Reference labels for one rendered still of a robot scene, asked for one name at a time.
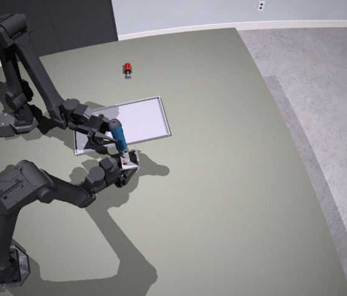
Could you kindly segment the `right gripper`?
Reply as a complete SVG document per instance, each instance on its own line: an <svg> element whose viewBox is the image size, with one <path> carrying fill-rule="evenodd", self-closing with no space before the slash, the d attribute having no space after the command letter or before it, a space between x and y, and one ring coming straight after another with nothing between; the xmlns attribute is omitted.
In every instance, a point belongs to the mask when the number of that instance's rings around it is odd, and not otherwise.
<svg viewBox="0 0 347 296"><path fill-rule="evenodd" d="M121 162L121 158L114 158L117 162ZM127 183L129 182L130 178L132 177L132 175L137 171L137 168L133 168L132 170L126 171L124 172L123 176L121 177L121 170L120 170L120 166L122 164L118 163L117 167L114 169L114 172L118 175L118 181L116 182L116 184L121 188L123 187L123 185L127 185ZM133 173L132 173L133 172ZM132 173L132 174L131 174ZM131 174L131 175L130 175ZM129 177L128 177L129 176ZM104 180L104 184L105 184L105 188L107 188L106 182Z"/></svg>

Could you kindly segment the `grey and white l-shaped bracket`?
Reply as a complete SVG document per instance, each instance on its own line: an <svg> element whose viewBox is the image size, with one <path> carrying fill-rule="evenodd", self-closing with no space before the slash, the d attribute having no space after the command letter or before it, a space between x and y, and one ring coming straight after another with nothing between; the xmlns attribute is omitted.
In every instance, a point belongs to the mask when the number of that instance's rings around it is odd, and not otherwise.
<svg viewBox="0 0 347 296"><path fill-rule="evenodd" d="M126 152L125 153L126 156L127 156L125 159L122 156L123 153L120 154L121 163L122 163L122 169L123 170L130 169L130 168L135 168L135 167L140 167L139 156L138 156L138 153L137 153L136 145L134 145L134 147L135 147L135 151L131 151L131 152ZM134 153L135 155L132 155L132 153ZM135 160L136 160L136 163L134 163ZM127 165L125 165L126 162L127 162Z"/></svg>

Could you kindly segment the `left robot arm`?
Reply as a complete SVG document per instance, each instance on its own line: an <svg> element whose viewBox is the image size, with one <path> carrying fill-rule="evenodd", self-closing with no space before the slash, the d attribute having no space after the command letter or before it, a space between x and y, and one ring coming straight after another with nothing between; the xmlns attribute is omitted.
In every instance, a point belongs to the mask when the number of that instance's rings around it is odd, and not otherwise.
<svg viewBox="0 0 347 296"><path fill-rule="evenodd" d="M33 92L20 76L16 53L41 95L53 123L63 130L68 127L87 135L98 117L92 115L93 110L79 100L64 100L58 94L33 48L29 35L32 31L24 14L0 16L0 61L7 82L5 101L14 111L15 127L32 125L35 114L35 105L27 104L33 100Z"/></svg>

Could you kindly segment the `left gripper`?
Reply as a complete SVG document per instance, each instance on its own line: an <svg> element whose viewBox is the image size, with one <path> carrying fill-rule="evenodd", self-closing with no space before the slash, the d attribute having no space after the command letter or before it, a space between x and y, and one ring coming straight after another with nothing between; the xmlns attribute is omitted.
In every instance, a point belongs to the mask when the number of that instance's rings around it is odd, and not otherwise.
<svg viewBox="0 0 347 296"><path fill-rule="evenodd" d="M90 141L91 145L95 146L96 143L98 146L103 146L107 144L118 143L117 140L105 135L106 132L110 132L108 126L109 121L110 120L103 114L98 115L98 118L87 134L88 140ZM104 141L103 139L107 139L109 141Z"/></svg>

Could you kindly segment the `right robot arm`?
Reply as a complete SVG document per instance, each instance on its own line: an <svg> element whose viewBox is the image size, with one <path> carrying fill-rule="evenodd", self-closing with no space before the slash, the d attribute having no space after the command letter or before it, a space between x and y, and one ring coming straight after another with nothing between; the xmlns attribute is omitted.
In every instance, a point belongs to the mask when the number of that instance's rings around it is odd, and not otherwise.
<svg viewBox="0 0 347 296"><path fill-rule="evenodd" d="M18 251L10 250L21 208L36 200L49 204L54 199L88 207L96 200L95 194L105 189L104 180L107 187L118 181L114 172L117 165L114 158L105 158L99 167L90 169L84 182L73 185L38 169L33 162L21 160L15 170L0 179L0 285L21 281Z"/></svg>

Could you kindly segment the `white shallow rectangular tray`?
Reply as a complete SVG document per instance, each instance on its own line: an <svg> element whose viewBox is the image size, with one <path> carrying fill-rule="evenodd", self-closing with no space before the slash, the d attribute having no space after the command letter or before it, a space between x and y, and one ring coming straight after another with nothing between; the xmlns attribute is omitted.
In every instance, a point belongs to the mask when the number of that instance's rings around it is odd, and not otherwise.
<svg viewBox="0 0 347 296"><path fill-rule="evenodd" d="M99 114L121 122L127 145L170 136L160 96L93 110L92 115ZM116 147L115 144L98 146L96 143L93 146L86 134L77 131L74 131L74 145L77 156Z"/></svg>

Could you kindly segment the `dark blue electric nut driver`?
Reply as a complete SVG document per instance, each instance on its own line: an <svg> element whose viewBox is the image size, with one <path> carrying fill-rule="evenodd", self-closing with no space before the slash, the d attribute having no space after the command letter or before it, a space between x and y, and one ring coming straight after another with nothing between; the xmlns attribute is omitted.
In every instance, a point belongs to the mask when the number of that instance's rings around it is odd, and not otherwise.
<svg viewBox="0 0 347 296"><path fill-rule="evenodd" d="M115 144L117 150L123 153L122 156L125 159L127 156L124 153L124 151L127 148L127 144L126 144L126 140L124 137L121 122L118 119L112 119L109 122L108 126L109 126L109 129L111 131L113 139L118 141L118 143Z"/></svg>

